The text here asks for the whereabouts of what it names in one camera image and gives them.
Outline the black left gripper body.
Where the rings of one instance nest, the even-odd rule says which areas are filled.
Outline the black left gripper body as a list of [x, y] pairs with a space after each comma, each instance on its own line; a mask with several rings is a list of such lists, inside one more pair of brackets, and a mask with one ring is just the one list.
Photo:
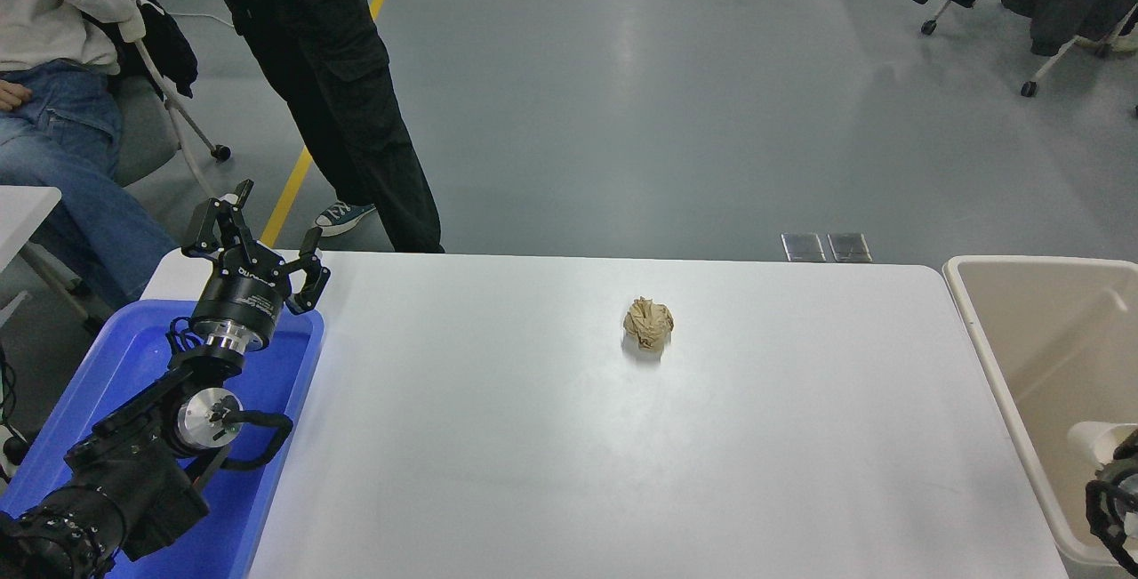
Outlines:
[[273, 253], [223, 251], [212, 267], [211, 279], [190, 316], [196, 334], [231, 321], [259, 337], [271, 337], [284, 306], [287, 288], [279, 286], [284, 259]]

